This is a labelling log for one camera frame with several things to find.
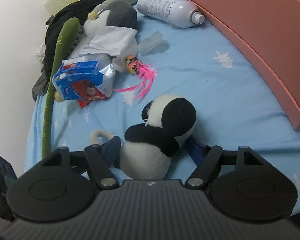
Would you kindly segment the black white panda plush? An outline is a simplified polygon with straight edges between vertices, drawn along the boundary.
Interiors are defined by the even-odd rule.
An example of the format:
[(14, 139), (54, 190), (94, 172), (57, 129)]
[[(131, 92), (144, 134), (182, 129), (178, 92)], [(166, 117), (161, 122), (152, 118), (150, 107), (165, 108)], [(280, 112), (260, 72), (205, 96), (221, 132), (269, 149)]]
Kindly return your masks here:
[(164, 179), (173, 156), (195, 128), (196, 109), (182, 96), (165, 94), (149, 102), (141, 117), (141, 124), (125, 131), (125, 143), (113, 164), (132, 179)]

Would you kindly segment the blue tissue pack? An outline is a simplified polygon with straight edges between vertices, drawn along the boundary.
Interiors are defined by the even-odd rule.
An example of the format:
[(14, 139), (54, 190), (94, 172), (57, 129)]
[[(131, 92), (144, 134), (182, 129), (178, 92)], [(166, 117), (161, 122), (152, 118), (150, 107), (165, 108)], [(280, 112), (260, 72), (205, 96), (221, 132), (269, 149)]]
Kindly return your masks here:
[(64, 60), (56, 81), (62, 100), (76, 100), (81, 108), (112, 96), (116, 70), (107, 54), (86, 54)]

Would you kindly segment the pink tassel toy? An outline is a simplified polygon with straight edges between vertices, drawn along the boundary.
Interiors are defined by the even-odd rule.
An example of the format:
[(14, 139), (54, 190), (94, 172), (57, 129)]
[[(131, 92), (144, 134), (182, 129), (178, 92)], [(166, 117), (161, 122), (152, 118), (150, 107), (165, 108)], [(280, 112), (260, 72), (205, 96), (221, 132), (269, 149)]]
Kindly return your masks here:
[(141, 60), (139, 60), (135, 55), (131, 55), (126, 57), (127, 70), (130, 74), (137, 76), (141, 82), (138, 85), (122, 88), (122, 89), (114, 89), (116, 92), (133, 92), (136, 89), (140, 88), (139, 94), (135, 97), (135, 99), (141, 98), (145, 96), (149, 90), (151, 89), (154, 79), (157, 75), (157, 71), (154, 66), (151, 64), (144, 64)]

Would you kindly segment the white towel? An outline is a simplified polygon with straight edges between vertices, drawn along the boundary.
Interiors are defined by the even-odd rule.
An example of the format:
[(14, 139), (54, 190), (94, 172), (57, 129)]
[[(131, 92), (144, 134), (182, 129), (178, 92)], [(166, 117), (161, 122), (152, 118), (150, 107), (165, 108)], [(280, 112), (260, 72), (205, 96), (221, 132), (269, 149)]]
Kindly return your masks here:
[(136, 55), (138, 52), (136, 34), (137, 30), (132, 28), (101, 27), (92, 40), (79, 51), (79, 55), (108, 54), (123, 57)]

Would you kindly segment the clear plastic cap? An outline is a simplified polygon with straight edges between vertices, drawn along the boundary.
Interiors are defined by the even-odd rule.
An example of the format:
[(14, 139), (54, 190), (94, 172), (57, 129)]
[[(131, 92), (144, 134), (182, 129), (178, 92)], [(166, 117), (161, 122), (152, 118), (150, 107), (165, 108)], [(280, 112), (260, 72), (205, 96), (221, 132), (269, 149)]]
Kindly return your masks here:
[(168, 42), (162, 37), (163, 35), (161, 32), (155, 31), (150, 37), (139, 42), (138, 53), (144, 55), (150, 53), (158, 46), (168, 46)]

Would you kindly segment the green long plush stick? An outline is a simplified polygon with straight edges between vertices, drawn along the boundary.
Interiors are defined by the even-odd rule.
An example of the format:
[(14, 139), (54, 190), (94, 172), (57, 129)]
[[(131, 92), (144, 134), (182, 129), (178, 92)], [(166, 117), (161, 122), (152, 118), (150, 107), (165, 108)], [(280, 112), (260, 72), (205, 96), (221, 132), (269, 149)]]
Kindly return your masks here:
[(79, 19), (72, 17), (63, 24), (57, 38), (55, 55), (44, 107), (41, 150), (42, 159), (46, 158), (51, 152), (52, 112), (55, 101), (55, 91), (57, 87), (55, 84), (55, 79), (64, 72), (62, 70), (62, 63), (71, 54), (71, 50), (74, 48), (75, 42), (80, 39), (79, 37), (81, 33), (82, 26), (80, 25)]

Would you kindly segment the grey white penguin plush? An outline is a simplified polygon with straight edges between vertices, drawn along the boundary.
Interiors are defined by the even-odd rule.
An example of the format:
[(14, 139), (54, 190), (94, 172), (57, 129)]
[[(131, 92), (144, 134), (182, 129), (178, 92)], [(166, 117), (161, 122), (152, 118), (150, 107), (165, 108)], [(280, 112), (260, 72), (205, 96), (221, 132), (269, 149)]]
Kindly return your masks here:
[[(86, 46), (97, 34), (98, 30), (104, 26), (126, 27), (137, 30), (137, 13), (136, 10), (127, 2), (116, 1), (107, 5), (94, 20), (86, 20), (83, 25), (83, 37), (78, 45), (70, 54), (71, 57), (79, 55), (79, 51)], [(109, 56), (115, 70), (119, 72), (127, 71), (126, 57)]]

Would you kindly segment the white spray bottle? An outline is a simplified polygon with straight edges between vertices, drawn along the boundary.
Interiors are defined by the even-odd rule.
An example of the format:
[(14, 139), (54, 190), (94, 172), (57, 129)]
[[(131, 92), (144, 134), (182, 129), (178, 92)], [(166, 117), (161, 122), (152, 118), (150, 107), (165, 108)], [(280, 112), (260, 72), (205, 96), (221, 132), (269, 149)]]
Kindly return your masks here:
[(191, 28), (205, 21), (205, 16), (185, 0), (138, 0), (139, 13), (170, 23), (179, 28)]

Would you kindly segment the black clothing pile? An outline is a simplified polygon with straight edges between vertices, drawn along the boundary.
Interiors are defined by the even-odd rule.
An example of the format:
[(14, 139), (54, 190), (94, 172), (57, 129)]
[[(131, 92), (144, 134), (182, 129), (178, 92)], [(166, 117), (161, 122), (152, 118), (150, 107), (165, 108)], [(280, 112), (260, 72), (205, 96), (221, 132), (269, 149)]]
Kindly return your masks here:
[(55, 16), (50, 17), (47, 21), (49, 26), (45, 35), (44, 66), (42, 67), (41, 76), (32, 87), (32, 98), (34, 101), (37, 100), (38, 96), (44, 95), (47, 91), (55, 56), (56, 42), (63, 24), (68, 19), (76, 17), (79, 19), (80, 25), (83, 25), (87, 20), (89, 12), (104, 1), (105, 0), (80, 0), (73, 2), (60, 10)]

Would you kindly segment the pink cardboard box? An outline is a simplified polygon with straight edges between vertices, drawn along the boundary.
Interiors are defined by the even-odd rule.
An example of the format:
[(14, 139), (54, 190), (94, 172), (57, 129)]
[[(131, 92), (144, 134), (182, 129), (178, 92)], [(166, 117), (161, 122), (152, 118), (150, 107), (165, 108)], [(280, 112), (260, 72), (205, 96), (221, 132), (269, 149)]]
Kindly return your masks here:
[(300, 127), (300, 0), (189, 0), (250, 61)]

